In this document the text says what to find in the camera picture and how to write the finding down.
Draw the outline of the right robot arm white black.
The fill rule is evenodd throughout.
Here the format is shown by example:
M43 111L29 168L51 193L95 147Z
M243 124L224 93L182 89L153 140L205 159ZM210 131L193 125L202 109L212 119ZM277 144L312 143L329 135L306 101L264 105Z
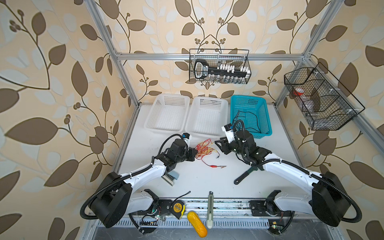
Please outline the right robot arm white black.
M288 226L296 212L316 216L331 227L337 227L340 222L358 223L362 220L362 210L335 174L307 170L257 146L242 120L222 126L222 131L225 136L215 144L223 154L235 153L238 160L250 166L251 172L260 170L276 174L303 190L303 193L272 191L263 204L252 204L259 213L277 216L290 212Z

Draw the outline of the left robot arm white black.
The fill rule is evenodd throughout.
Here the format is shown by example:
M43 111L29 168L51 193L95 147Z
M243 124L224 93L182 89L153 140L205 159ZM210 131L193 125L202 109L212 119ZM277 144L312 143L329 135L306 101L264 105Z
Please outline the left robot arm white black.
M120 219L128 215L133 225L141 234L148 233L133 218L133 213L144 212L146 217L159 217L172 214L180 219L186 205L179 198L162 206L157 195L151 190L138 189L147 183L165 179L178 163L193 162L198 151L190 147L191 135L188 133L174 134L174 142L167 149L161 146L151 162L141 169L127 174L109 173L80 208L80 216L85 220L100 220L106 228L113 227Z

